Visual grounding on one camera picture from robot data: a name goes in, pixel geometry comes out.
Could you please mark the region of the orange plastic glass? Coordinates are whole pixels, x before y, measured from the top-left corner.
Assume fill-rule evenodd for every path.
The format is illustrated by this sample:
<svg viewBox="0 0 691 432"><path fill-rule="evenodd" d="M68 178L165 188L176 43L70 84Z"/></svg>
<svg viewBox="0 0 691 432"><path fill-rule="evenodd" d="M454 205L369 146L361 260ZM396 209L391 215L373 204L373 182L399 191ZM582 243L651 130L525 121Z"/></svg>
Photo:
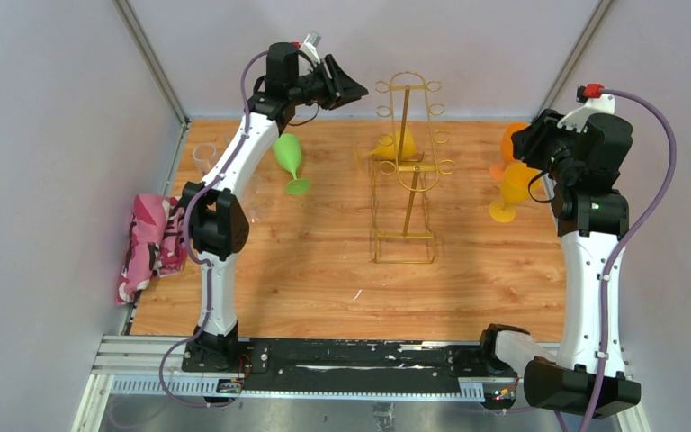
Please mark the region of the orange plastic glass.
<svg viewBox="0 0 691 432"><path fill-rule="evenodd" d="M505 129L499 146L499 158L489 166L489 174L496 181L502 181L505 177L506 169L517 159L513 157L514 133L525 130L529 126L526 122L513 122Z"/></svg>

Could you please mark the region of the yellow plastic glass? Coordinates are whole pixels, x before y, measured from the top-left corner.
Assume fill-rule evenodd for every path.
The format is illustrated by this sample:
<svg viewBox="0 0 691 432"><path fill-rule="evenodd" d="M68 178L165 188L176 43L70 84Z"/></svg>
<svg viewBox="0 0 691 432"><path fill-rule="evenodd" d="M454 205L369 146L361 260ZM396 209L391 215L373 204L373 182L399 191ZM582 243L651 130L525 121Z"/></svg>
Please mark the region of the yellow plastic glass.
<svg viewBox="0 0 691 432"><path fill-rule="evenodd" d="M403 135L403 147L401 148L401 165L410 162L420 162L424 159L424 153L417 152L417 145L412 135L411 129L406 129ZM401 135L400 131L395 133L383 133L378 138L378 144L369 152L359 153L354 148L354 157L357 164L363 163L365 160L376 162L385 162L391 165L396 165L396 153L399 150L399 141Z"/></svg>
<svg viewBox="0 0 691 432"><path fill-rule="evenodd" d="M489 216L497 222L509 223L516 217L516 206L529 198L529 183L543 172L524 163L508 166L500 183L500 196L489 205Z"/></svg>

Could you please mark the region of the green plastic glass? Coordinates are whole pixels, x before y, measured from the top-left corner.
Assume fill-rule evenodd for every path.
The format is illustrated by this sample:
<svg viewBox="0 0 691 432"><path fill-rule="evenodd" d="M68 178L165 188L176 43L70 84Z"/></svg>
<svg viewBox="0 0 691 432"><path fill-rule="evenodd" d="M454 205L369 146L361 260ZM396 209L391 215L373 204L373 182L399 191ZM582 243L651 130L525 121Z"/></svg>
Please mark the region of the green plastic glass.
<svg viewBox="0 0 691 432"><path fill-rule="evenodd" d="M310 188L310 180L298 176L302 164L302 149L299 139L290 133L281 135L272 146L278 165L290 173L292 180L285 186L289 195L305 194Z"/></svg>

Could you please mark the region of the clear wine glass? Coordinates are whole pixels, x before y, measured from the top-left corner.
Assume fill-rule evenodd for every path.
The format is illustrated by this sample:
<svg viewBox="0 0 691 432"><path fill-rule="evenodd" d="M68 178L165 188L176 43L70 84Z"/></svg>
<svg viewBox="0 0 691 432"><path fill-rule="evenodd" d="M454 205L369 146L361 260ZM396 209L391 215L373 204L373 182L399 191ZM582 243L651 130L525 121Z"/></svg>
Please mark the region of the clear wine glass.
<svg viewBox="0 0 691 432"><path fill-rule="evenodd" d="M252 175L243 195L243 207L248 220L253 224L261 222L270 211L266 192L267 187L264 178L258 174Z"/></svg>
<svg viewBox="0 0 691 432"><path fill-rule="evenodd" d="M193 162L200 176L206 176L217 164L220 155L213 143L200 143L193 150Z"/></svg>

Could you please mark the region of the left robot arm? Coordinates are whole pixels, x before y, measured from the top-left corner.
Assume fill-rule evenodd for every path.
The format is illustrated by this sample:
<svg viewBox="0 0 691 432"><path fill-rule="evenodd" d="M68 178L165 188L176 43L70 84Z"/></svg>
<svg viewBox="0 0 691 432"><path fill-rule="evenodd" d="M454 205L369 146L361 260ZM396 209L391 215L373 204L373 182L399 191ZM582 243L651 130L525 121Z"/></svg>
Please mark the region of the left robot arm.
<svg viewBox="0 0 691 432"><path fill-rule="evenodd" d="M240 87L243 115L237 132L209 173L184 185L184 242L200 267L202 285L198 324L185 342L185 371L233 371L242 357L235 276L250 226L241 197L263 155L298 106L331 111L368 94L332 55L320 55L318 44L319 35L312 32L302 42L276 42L255 55L265 61L265 72L253 89Z"/></svg>

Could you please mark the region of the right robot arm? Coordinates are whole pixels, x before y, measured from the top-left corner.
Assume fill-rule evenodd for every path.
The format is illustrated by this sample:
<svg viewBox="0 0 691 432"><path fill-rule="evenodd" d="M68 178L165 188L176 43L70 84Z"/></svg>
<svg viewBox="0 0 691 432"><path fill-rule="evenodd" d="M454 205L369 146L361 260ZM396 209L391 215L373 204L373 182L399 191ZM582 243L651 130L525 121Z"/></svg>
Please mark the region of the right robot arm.
<svg viewBox="0 0 691 432"><path fill-rule="evenodd" d="M544 110L513 137L514 156L554 182L552 214L566 263L566 306L556 354L522 328L492 324L481 335L483 372L515 372L536 408L604 419L635 406L642 388L625 370L619 344L618 291L629 205L615 189L633 143L632 125L590 114L571 130Z"/></svg>

